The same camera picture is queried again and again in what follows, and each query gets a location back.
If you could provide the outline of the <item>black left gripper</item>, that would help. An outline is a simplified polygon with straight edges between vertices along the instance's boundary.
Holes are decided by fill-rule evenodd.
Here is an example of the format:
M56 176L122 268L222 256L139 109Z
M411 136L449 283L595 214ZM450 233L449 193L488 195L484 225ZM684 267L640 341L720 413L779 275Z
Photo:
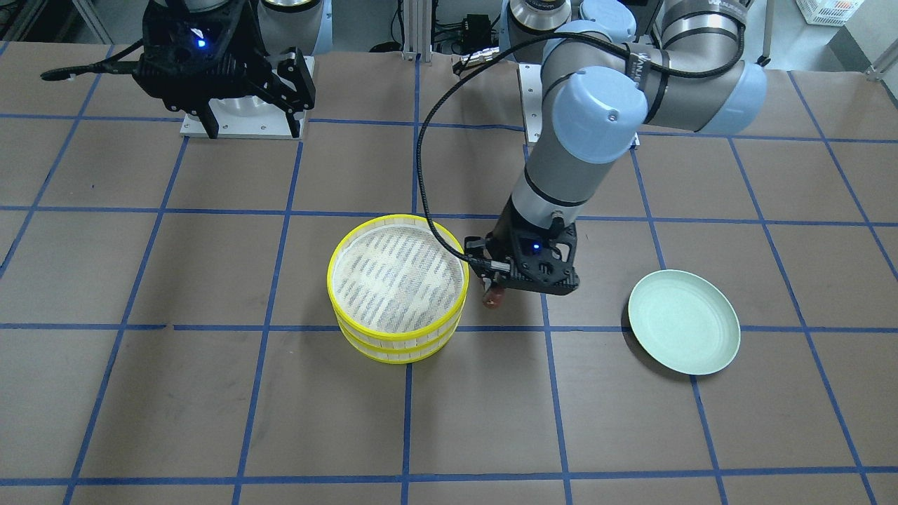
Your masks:
M504 210L487 236L466 236L465 255L486 295L506 290L568 295L579 287L575 272L577 227L556 211L541 228L516 210Z

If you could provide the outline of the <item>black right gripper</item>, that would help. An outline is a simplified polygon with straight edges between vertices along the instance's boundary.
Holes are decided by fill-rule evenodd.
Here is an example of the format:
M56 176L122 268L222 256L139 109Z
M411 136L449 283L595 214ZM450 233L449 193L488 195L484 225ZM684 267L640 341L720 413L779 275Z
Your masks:
M245 96L282 109L286 131L301 140L316 88L297 46L276 53L265 41L260 7L259 1L149 2L135 82L171 109L200 111L211 140L220 127L209 100Z

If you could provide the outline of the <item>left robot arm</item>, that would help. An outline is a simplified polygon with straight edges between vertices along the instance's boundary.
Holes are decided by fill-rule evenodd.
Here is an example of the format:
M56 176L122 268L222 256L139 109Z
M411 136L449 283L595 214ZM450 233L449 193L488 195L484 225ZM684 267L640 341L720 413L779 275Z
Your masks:
M763 106L743 58L748 1L665 1L659 47L634 41L619 1L507 1L504 49L541 67L542 130L496 226L464 252L496 307L504 291L578 287L575 218L644 125L734 134Z

